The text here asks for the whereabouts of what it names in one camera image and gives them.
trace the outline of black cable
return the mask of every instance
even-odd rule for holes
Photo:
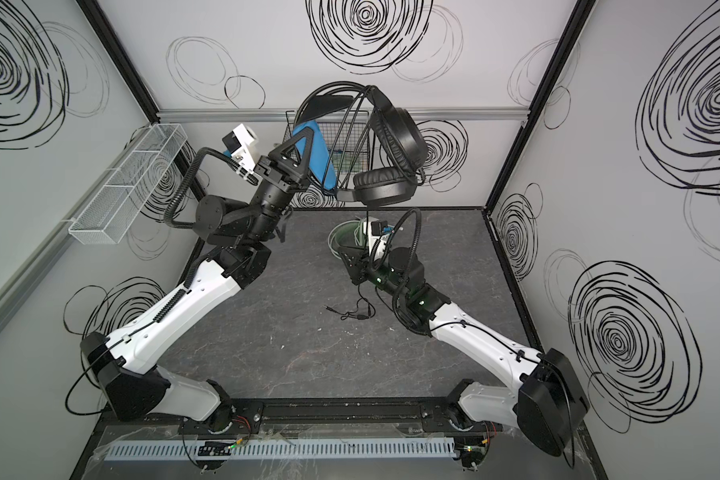
[[[362,106],[362,102],[365,101],[366,96],[368,95],[368,87],[365,87],[359,94],[355,96],[355,99],[352,101],[352,104],[357,102],[357,105],[354,108],[354,113],[352,114],[352,121],[349,122],[349,127],[347,128],[347,134],[344,139],[344,145],[342,146],[342,158],[338,162],[338,172],[341,173],[342,167],[344,166],[344,156],[347,152],[347,146],[349,145],[349,138],[352,136],[352,129],[355,127],[355,122],[357,121],[357,117],[360,114],[360,107]],[[349,105],[349,108],[347,109],[347,113],[349,113],[350,109],[352,109],[352,106]],[[334,152],[334,148],[336,148],[336,143],[338,142],[338,139],[341,137],[342,130],[344,129],[344,124],[346,123],[346,117],[347,115],[344,115],[343,121],[338,126],[338,132],[336,133],[336,139],[333,141],[333,146],[331,146],[331,152]],[[344,187],[349,182],[349,174],[347,174],[345,178],[345,182],[343,183],[342,187]]]
[[[507,350],[509,350],[509,351],[512,352],[513,354],[515,354],[518,359],[526,360],[526,361],[531,362],[531,363],[536,363],[537,365],[541,366],[542,368],[544,368],[544,369],[546,369],[546,370],[549,370],[550,372],[552,372],[552,373],[555,375],[555,377],[557,377],[557,381],[560,383],[560,387],[563,389],[563,394],[565,394],[565,405],[566,405],[566,408],[567,408],[567,410],[568,410],[568,429],[569,429],[569,432],[570,432],[570,453],[571,453],[571,461],[569,462],[569,461],[568,461],[568,457],[565,455],[565,446],[563,446],[563,458],[565,458],[565,462],[566,462],[566,464],[568,465],[568,467],[570,467],[571,469],[573,469],[574,466],[576,466],[576,447],[575,447],[575,441],[574,441],[575,439],[574,439],[573,420],[571,419],[571,416],[570,416],[570,399],[569,399],[569,397],[568,397],[568,390],[566,389],[565,382],[563,381],[563,378],[560,376],[560,374],[557,373],[557,370],[554,368],[554,366],[553,366],[551,363],[549,363],[547,360],[541,359],[540,361],[537,362],[536,360],[532,360],[532,359],[530,359],[530,358],[528,358],[528,357],[526,357],[526,356],[523,356],[523,355],[519,354],[519,352],[518,352],[517,350],[514,350],[514,349],[511,348],[509,345],[507,345],[506,343],[502,342],[499,338],[497,338],[497,337],[496,337],[494,334],[492,334],[491,332],[487,331],[487,330],[484,329],[484,328],[481,328],[480,326],[477,326],[477,325],[474,325],[474,324],[472,324],[472,323],[470,323],[470,322],[467,322],[466,320],[462,320],[461,322],[446,322],[446,323],[441,323],[440,325],[438,325],[438,326],[436,326],[435,328],[431,329],[431,330],[430,330],[430,333],[432,333],[433,331],[435,331],[435,330],[437,330],[437,329],[439,329],[439,328],[442,328],[442,327],[448,326],[448,325],[461,325],[461,326],[463,326],[464,328],[466,328],[467,326],[471,326],[472,328],[478,329],[478,330],[480,330],[481,332],[486,333],[487,335],[489,335],[490,337],[492,337],[494,340],[496,340],[496,341],[499,342],[501,345],[503,345],[504,348],[506,348]]]
[[[440,325],[436,326],[435,328],[430,329],[429,332],[432,333],[433,331],[435,331],[435,330],[437,330],[437,329],[439,329],[439,328],[442,328],[442,327],[444,327],[444,326],[448,326],[448,325],[461,325],[461,326],[463,326],[464,328],[466,328],[466,327],[468,327],[468,326],[471,326],[472,328],[475,328],[475,329],[480,330],[482,333],[485,333],[486,335],[490,336],[491,338],[493,338],[494,340],[496,340],[497,342],[499,342],[501,345],[504,346],[504,348],[506,348],[507,350],[509,350],[510,352],[512,352],[517,358],[522,359],[522,360],[528,360],[528,362],[536,363],[537,365],[538,365],[538,364],[541,364],[541,362],[537,362],[536,360],[532,360],[532,359],[530,359],[530,358],[528,358],[528,357],[526,357],[526,356],[524,356],[524,355],[521,355],[517,350],[513,349],[512,347],[510,347],[510,346],[507,345],[506,343],[502,342],[502,341],[501,341],[498,337],[496,337],[496,335],[494,335],[493,333],[487,331],[486,329],[484,329],[484,328],[482,328],[482,327],[480,327],[480,326],[474,325],[474,324],[472,324],[472,323],[470,323],[470,322],[468,322],[468,321],[466,321],[466,320],[462,320],[462,321],[460,321],[460,322],[446,322],[446,323],[441,323]]]
[[[181,445],[184,447],[184,453],[186,454],[187,459],[190,460],[190,463],[200,469],[201,472],[205,471],[205,467],[201,467],[197,462],[192,460],[192,456],[190,456],[190,451],[186,447],[186,441],[184,440],[185,434],[184,434],[184,417],[181,417]]]
[[[363,294],[360,292],[360,285],[358,285],[358,295],[360,295],[360,298],[355,303],[355,309],[349,310],[347,312],[341,313],[330,306],[326,305],[326,310],[329,312],[334,312],[337,315],[341,315],[340,320],[346,320],[348,318],[355,319],[355,320],[367,320],[369,318],[373,318],[376,316],[376,307],[363,296]],[[363,315],[362,313],[358,313],[360,311],[360,302],[365,302],[368,305],[368,314]]]
[[[384,303],[384,306],[386,306],[386,307],[389,309],[389,311],[394,314],[394,310],[392,309],[392,307],[390,307],[389,305],[387,305],[386,302],[384,302],[384,299],[382,298],[381,293],[378,292],[378,287],[377,287],[377,286],[374,287],[374,290],[376,290],[376,296],[378,297],[379,301],[382,302],[382,303]]]
[[[145,328],[147,328],[148,326],[152,325],[154,322],[155,322],[155,321],[152,320],[151,322],[147,323],[146,325],[135,329],[133,332],[128,333],[128,336],[131,336],[131,337],[134,336],[134,335],[137,334],[138,332],[140,332],[140,331],[144,330]],[[80,376],[77,377],[77,380],[74,381],[74,383],[72,384],[72,387],[70,387],[69,391],[67,392],[67,397],[64,399],[64,408],[66,408],[69,413],[71,413],[72,415],[76,415],[76,416],[88,416],[88,415],[98,415],[98,414],[104,412],[104,408],[102,408],[101,410],[98,410],[98,411],[96,411],[96,412],[86,412],[86,413],[76,412],[76,411],[74,411],[74,410],[72,410],[72,409],[70,408],[70,396],[72,395],[72,391],[73,391],[74,388],[77,386],[77,384],[80,383],[80,380],[82,380],[83,377],[86,376],[86,373],[88,373],[89,370],[91,370],[92,368],[94,368],[94,365],[96,364],[96,362],[98,362],[99,360],[101,360],[102,357],[104,357],[110,350],[112,350],[113,348],[115,348],[116,346],[118,346],[119,344],[121,344],[121,343],[123,342],[123,340],[124,340],[124,339],[117,340],[111,347],[109,347],[108,349],[106,349],[105,351],[103,351],[103,352],[101,353],[101,355],[99,355],[98,357],[96,357],[96,360],[93,360],[93,361],[88,365],[88,367],[87,367],[85,370],[83,370],[83,372],[80,374]]]
[[[560,387],[562,387],[562,389],[563,389],[563,394],[565,394],[565,406],[568,408],[568,431],[570,432],[571,461],[568,462],[568,457],[565,455],[565,446],[563,446],[562,454],[563,454],[563,458],[565,458],[565,462],[568,465],[568,467],[571,470],[573,470],[574,467],[576,466],[576,439],[574,438],[574,426],[570,419],[570,402],[568,400],[568,389],[565,388],[565,383],[563,382],[562,377],[560,377],[560,374],[557,373],[557,370],[555,370],[553,368],[553,365],[546,360],[542,359],[542,361],[549,364],[549,367],[547,367],[547,370],[550,370],[557,377],[557,381],[560,382]]]
[[[346,135],[345,145],[348,142],[349,136],[350,136],[349,134],[351,133],[352,128],[354,128],[354,126],[355,126],[355,121],[357,119],[357,115],[360,111],[360,107],[362,106],[362,102],[365,101],[365,95],[367,94],[368,90],[369,90],[368,87],[365,85],[355,83],[355,82],[344,82],[344,81],[331,82],[331,83],[325,84],[321,87],[318,87],[315,91],[313,91],[309,95],[307,95],[307,97],[304,99],[302,104],[298,106],[298,109],[296,110],[296,115],[294,117],[293,124],[294,124],[294,126],[296,126],[301,123],[302,115],[304,114],[304,110],[306,110],[307,104],[320,94],[334,95],[334,94],[339,94],[339,93],[343,93],[343,92],[357,93],[357,95],[355,95],[352,102],[346,108],[344,117],[342,118],[342,121],[339,123],[338,132],[336,133],[336,138],[334,139],[333,144],[332,144],[330,150],[328,151],[330,153],[330,155],[332,156],[333,152],[336,151],[336,144],[338,143],[338,139],[341,137],[341,132],[344,129],[344,127],[346,126],[346,121],[349,116],[349,113],[354,110],[355,113],[352,116],[352,121],[349,124],[349,129],[348,129],[348,132]],[[346,148],[342,151],[342,160],[339,165],[339,174],[341,173],[341,166],[343,166],[345,151],[346,151]],[[314,174],[310,174],[309,179],[310,179],[310,183],[312,183],[312,185],[314,187],[318,188],[324,195],[327,195],[329,197],[335,197],[336,196],[336,188],[339,186],[338,178],[336,180],[336,186],[333,189],[331,189],[331,190],[326,189],[326,178],[328,176],[329,165],[331,165],[331,164],[332,164],[332,159],[329,158],[328,162],[326,162],[326,169],[323,172],[322,179],[318,179]]]
[[[176,209],[179,207],[179,204],[181,204],[182,200],[184,200],[186,192],[190,188],[190,184],[195,179],[197,171],[200,169],[200,164],[202,163],[202,160],[207,155],[218,158],[234,170],[240,168],[240,165],[237,162],[227,157],[220,151],[208,147],[203,147],[199,149],[195,157],[192,159],[192,163],[190,163],[190,167],[187,169],[186,174],[182,178],[181,184],[179,184],[179,188],[176,189],[176,192],[174,193],[173,197],[168,203],[168,206],[166,207],[165,213],[163,214],[163,223],[165,225],[170,226],[171,228],[181,228],[185,230],[191,229],[194,225],[193,222],[179,222],[174,220],[173,218],[174,216],[176,216]]]
[[[118,346],[119,344],[121,344],[122,342],[123,342],[123,339],[117,340],[114,345],[112,345],[110,348],[108,348],[108,349],[106,349],[105,351],[103,351],[103,352],[101,353],[101,355],[99,355],[99,356],[96,358],[96,360],[93,360],[93,361],[90,363],[90,365],[88,365],[88,367],[87,367],[85,370],[83,370],[83,372],[80,374],[80,376],[77,377],[77,380],[74,381],[74,383],[72,384],[72,387],[71,387],[71,388],[69,389],[69,391],[67,392],[67,397],[64,399],[64,408],[66,408],[69,413],[71,413],[72,415],[76,415],[76,416],[80,416],[80,417],[85,417],[85,416],[89,416],[89,415],[99,415],[100,413],[103,413],[103,412],[104,412],[104,408],[102,408],[101,410],[98,410],[98,411],[96,411],[96,412],[76,412],[75,410],[73,410],[72,408],[70,408],[70,396],[72,395],[72,391],[73,391],[74,388],[77,386],[77,384],[80,383],[80,380],[82,380],[83,377],[86,376],[86,373],[88,373],[88,370],[94,368],[94,365],[96,364],[96,362],[98,362],[99,360],[101,360],[101,358],[104,357],[107,353],[109,353],[110,350],[112,350],[113,348],[115,348],[116,346]]]
[[[394,234],[402,227],[403,223],[409,216],[411,216],[411,214],[415,214],[416,217],[413,240],[411,242],[411,247],[408,252],[408,262],[405,264],[405,268],[403,269],[403,272],[401,274],[400,285],[392,295],[392,312],[394,313],[395,318],[398,319],[398,321],[403,325],[403,327],[405,327],[406,330],[417,335],[428,335],[427,331],[416,328],[416,323],[418,322],[418,319],[411,318],[410,316],[408,316],[405,310],[400,310],[398,306],[402,290],[408,283],[408,274],[411,271],[413,258],[416,255],[416,249],[418,248],[418,242],[422,236],[422,211],[419,208],[414,206],[413,208],[406,211],[403,216],[400,217],[400,220],[398,220],[398,222],[394,226],[392,233],[390,234],[389,240],[387,240],[387,245],[384,249],[384,258],[386,258],[387,252],[392,249],[392,240]]]

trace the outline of black swirl pattern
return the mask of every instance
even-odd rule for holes
[[[451,70],[463,49],[464,34],[458,17],[446,7],[432,5],[422,42],[413,54],[395,63],[392,71],[406,82],[432,82]]]
[[[617,432],[632,420],[665,422],[687,410],[699,392],[702,358],[674,299],[642,269],[621,261],[592,265],[570,296],[570,338],[589,378],[598,416]]]
[[[507,94],[513,102],[518,105],[528,106],[530,105],[530,102],[534,100],[541,78],[547,70],[547,65],[550,62],[550,59],[552,59],[552,54],[557,48],[559,40],[559,38],[553,38],[536,45],[529,50],[528,53],[523,55],[523,57],[514,66],[512,74],[507,81]],[[567,87],[571,80],[573,80],[574,73],[576,73],[579,56],[580,46],[576,43],[574,49],[568,57],[568,62],[566,63],[564,70],[560,73],[557,83],[555,83],[555,90],[552,91],[552,94],[547,100],[547,105],[564,106],[567,104],[570,106],[570,98],[565,101],[563,97],[566,92],[570,95]],[[557,88],[560,86],[565,87],[565,90]],[[567,116],[567,110],[564,112],[563,116]]]
[[[182,175],[179,172],[179,168],[170,162],[170,166],[166,169],[166,160],[157,159],[152,164],[152,167],[146,172],[145,184],[154,185],[157,183],[152,195],[149,192],[144,191],[140,196],[146,197],[144,208],[141,209],[141,214],[147,216],[158,222],[163,223],[163,215],[165,214],[166,208],[170,203],[171,197],[179,189],[181,185]],[[173,218],[177,218],[184,208],[186,208],[186,202],[189,196],[185,195],[179,206],[176,208],[176,214]]]
[[[104,112],[110,99],[110,76],[96,48],[68,25],[43,22],[43,27],[58,47],[67,66],[70,81],[67,113],[87,118]],[[61,92],[56,90],[53,98],[59,101]]]
[[[328,60],[355,74],[405,60],[427,31],[432,0],[305,0],[312,37]]]
[[[720,195],[720,0],[664,55],[637,106],[635,137],[662,182]]]
[[[157,282],[143,276],[133,276],[109,290],[98,285],[87,285],[64,304],[62,322],[67,332],[76,335],[86,336],[90,332],[108,335],[135,320],[164,296],[165,292]],[[76,302],[82,302],[83,305],[76,305]],[[75,318],[79,315],[78,311],[88,312],[84,316],[85,323],[77,327],[80,331],[70,326],[70,319],[67,318],[69,309],[75,312]]]
[[[307,191],[299,192],[293,196],[291,206],[294,208],[334,208],[344,206],[344,203],[336,201],[336,197],[324,195],[320,190],[310,185]]]
[[[163,222],[153,221],[147,216],[138,216],[126,232],[126,241],[136,258],[148,262],[154,260],[168,248],[170,231]]]
[[[427,144],[427,159],[424,161],[426,184],[440,193],[452,190],[461,182],[459,171],[467,161],[467,129],[458,120],[426,120],[417,126]],[[393,166],[381,145],[378,156],[385,167]]]
[[[584,260],[576,252],[565,248],[552,252],[544,262],[544,290],[547,292],[547,300],[563,320],[569,318],[570,293],[585,271]],[[585,274],[585,277],[590,280],[592,275]]]
[[[196,72],[186,58],[198,54],[216,63],[207,65],[207,72],[220,73],[209,78],[207,72]],[[166,66],[176,86],[195,100],[218,105],[231,103],[235,108],[261,108],[266,101],[264,87],[253,78],[241,75],[230,52],[212,38],[177,38],[166,52]]]
[[[0,0],[0,150],[45,145],[69,96],[64,61],[38,18],[23,1]]]
[[[529,184],[525,194],[512,194],[504,200],[499,210],[496,227],[515,278],[522,280],[534,268],[539,249],[536,219],[541,205],[536,210],[528,201],[528,189],[540,188]]]

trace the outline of gray marble surface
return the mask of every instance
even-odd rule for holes
[[[325,309],[355,308],[357,287],[326,237],[361,214],[295,212],[287,242],[267,244],[272,256],[264,274],[194,325],[160,364],[214,379],[233,398],[444,396],[463,378],[499,385],[450,345],[407,332],[368,283],[361,288],[377,309],[374,318],[340,321]],[[393,224],[401,215],[374,216]],[[411,218],[396,246],[409,244],[413,225]],[[423,212],[418,257],[432,286],[475,319],[527,343],[479,211]]]

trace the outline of wire basket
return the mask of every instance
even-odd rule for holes
[[[373,150],[371,149],[371,135],[365,137],[365,141],[360,140],[360,136],[368,122],[369,113],[361,110],[358,112],[358,117],[355,124],[350,128],[346,125],[341,133],[339,134],[339,127],[341,122],[338,121],[318,121],[317,126],[320,128],[323,139],[326,141],[328,147],[328,157],[333,162],[334,168],[336,168],[337,180],[342,177],[346,178],[347,175],[354,175],[366,170],[370,170],[373,167]],[[296,118],[295,111],[287,111],[286,119],[288,125],[286,126],[286,132],[282,137],[282,141],[288,140],[293,132],[293,122]],[[336,136],[338,135],[338,141],[336,141],[336,148],[331,151]],[[346,142],[347,147],[344,151],[344,143]],[[352,165],[352,159],[358,154],[358,159],[354,165]],[[291,153],[292,157],[296,156],[296,151]]]
[[[119,243],[186,142],[180,124],[154,124],[69,228],[83,245]]]

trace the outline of clear plastic sheet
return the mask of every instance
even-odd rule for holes
[[[407,423],[378,424],[277,424],[261,425],[260,434],[252,436],[261,444],[288,442],[294,445],[316,439],[357,438],[420,438],[424,442],[442,441],[443,433],[421,433]],[[201,471],[185,458],[180,461],[113,462],[105,461],[113,442],[118,440],[180,440],[178,426],[134,428],[128,426],[108,427],[86,467],[84,480],[142,480],[144,478],[213,478],[235,480],[307,480],[342,478],[377,480],[400,478],[471,479],[490,476],[512,478],[552,478],[592,480],[594,474],[584,447],[576,436],[576,469],[571,471],[562,458],[548,456],[534,446],[518,428],[506,428],[491,440],[486,459],[478,467],[478,473],[465,471],[460,461],[450,458],[354,458],[314,459],[292,456],[280,459],[230,459],[215,464],[215,469]],[[193,442],[197,436],[187,435]],[[570,447],[566,449],[570,459]]]
[[[516,427],[510,427],[510,426],[504,426],[504,431],[501,432],[499,435],[506,435],[511,438],[515,438],[518,440],[521,440],[522,442],[527,443],[529,446],[532,446],[536,448],[536,446],[532,443],[531,440],[528,439],[525,434]],[[571,455],[571,446],[576,446],[576,464],[579,462],[587,464],[588,466],[592,465],[591,460],[588,456],[586,456],[586,451],[584,450],[584,444],[582,443],[581,439],[579,438],[578,431],[574,432],[574,440],[569,443],[564,449],[563,449],[563,455],[568,458],[568,462],[570,462],[572,455]]]

